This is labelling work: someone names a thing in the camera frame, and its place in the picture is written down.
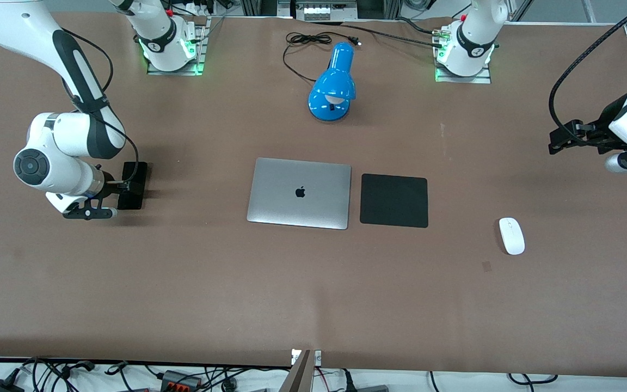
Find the black phone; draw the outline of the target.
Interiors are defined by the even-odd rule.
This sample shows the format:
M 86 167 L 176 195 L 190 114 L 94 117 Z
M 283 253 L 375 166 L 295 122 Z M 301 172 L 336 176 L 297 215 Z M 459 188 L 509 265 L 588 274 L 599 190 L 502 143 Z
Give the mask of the black phone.
M 124 163 L 122 170 L 122 179 L 132 175 L 133 191 L 129 196 L 118 196 L 118 210 L 140 210 L 143 206 L 144 194 L 146 189 L 147 174 L 149 173 L 149 164 L 145 162 Z

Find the aluminium frame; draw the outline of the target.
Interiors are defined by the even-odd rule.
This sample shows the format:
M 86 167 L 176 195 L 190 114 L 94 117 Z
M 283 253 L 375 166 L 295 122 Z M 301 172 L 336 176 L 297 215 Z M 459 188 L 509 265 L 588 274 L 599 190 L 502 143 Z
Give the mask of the aluminium frame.
M 403 5 L 403 0 L 237 0 L 245 16 L 277 16 L 297 19 L 298 3 L 356 3 L 358 19 L 393 20 Z

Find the blue desk lamp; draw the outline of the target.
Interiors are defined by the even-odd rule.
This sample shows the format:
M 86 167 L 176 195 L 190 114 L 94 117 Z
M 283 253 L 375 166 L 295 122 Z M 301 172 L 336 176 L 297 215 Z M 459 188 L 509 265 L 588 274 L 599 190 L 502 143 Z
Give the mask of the blue desk lamp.
M 314 83 L 308 98 L 309 112 L 319 121 L 339 121 L 350 111 L 356 99 L 351 74 L 355 50 L 348 42 L 333 47 L 328 68 Z

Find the grey box orange connectors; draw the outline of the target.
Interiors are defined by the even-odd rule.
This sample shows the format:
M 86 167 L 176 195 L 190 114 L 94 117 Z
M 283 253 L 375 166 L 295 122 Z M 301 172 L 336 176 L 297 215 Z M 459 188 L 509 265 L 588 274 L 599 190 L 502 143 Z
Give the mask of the grey box orange connectors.
M 202 386 L 200 377 L 177 371 L 160 372 L 158 378 L 161 380 L 160 392 L 198 392 Z

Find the white metal bracket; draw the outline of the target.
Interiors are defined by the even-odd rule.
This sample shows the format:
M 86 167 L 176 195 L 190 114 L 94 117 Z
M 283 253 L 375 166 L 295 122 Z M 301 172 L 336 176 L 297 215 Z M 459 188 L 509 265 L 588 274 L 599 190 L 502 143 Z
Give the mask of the white metal bracket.
M 297 350 L 297 349 L 291 350 L 291 366 L 294 366 L 294 364 L 296 364 L 296 361 L 298 360 L 299 355 L 301 355 L 302 352 L 303 350 Z M 322 366 L 321 350 L 314 350 L 312 357 L 315 363 L 315 367 L 321 367 Z

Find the grey terminal block device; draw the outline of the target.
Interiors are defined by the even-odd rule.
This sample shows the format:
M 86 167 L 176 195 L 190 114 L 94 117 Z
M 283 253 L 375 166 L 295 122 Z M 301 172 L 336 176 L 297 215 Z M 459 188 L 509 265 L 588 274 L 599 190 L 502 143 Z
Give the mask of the grey terminal block device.
M 342 22 L 358 18 L 356 3 L 298 3 L 297 19 L 307 22 Z

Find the black mouse pad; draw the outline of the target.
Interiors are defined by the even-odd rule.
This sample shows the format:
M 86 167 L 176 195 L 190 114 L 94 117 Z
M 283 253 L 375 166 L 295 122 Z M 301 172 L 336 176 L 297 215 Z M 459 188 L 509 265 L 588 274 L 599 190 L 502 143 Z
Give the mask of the black mouse pad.
M 427 179 L 363 174 L 359 221 L 367 225 L 428 228 Z

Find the white computer mouse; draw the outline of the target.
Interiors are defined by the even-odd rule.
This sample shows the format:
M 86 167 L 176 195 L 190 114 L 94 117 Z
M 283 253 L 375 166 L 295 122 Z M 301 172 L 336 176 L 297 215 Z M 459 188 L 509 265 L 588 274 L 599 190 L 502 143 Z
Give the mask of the white computer mouse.
M 508 255 L 521 255 L 525 251 L 525 239 L 520 224 L 513 217 L 498 221 L 503 247 Z

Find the silver closed laptop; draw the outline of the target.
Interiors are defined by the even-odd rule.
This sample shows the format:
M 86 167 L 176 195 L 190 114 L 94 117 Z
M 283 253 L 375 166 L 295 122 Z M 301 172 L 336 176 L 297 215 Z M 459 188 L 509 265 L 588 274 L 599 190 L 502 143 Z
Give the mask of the silver closed laptop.
M 351 178 L 346 164 L 257 158 L 247 220 L 347 229 Z

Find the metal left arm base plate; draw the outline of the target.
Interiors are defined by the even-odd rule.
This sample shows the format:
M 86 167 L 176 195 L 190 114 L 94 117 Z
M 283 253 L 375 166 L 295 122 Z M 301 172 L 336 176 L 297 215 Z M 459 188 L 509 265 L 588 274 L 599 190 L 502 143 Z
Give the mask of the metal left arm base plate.
M 495 43 L 476 45 L 461 38 L 461 21 L 443 26 L 439 35 L 433 38 L 439 47 L 435 48 L 435 81 L 453 83 L 490 84 L 490 55 Z

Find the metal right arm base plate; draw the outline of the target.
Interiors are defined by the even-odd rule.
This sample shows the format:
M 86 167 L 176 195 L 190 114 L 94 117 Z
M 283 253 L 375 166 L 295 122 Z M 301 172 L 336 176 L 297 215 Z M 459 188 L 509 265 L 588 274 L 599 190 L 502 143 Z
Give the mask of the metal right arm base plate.
M 189 62 L 177 70 L 163 71 L 157 69 L 153 64 L 150 64 L 149 59 L 146 57 L 146 74 L 147 75 L 180 75 L 180 76 L 199 76 L 204 73 L 204 67 L 206 64 L 207 54 L 207 34 L 211 31 L 212 17 L 207 16 L 204 24 L 195 24 L 195 22 L 187 22 L 192 27 L 193 32 L 188 33 L 189 41 L 185 41 L 185 47 L 187 54 L 192 56 Z

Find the white power strip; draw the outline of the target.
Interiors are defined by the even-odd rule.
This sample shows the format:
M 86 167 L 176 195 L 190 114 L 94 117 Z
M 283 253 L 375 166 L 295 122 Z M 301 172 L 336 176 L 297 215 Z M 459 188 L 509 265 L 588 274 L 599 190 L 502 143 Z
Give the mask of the white power strip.
M 188 16 L 216 16 L 220 0 L 164 0 L 165 8 Z

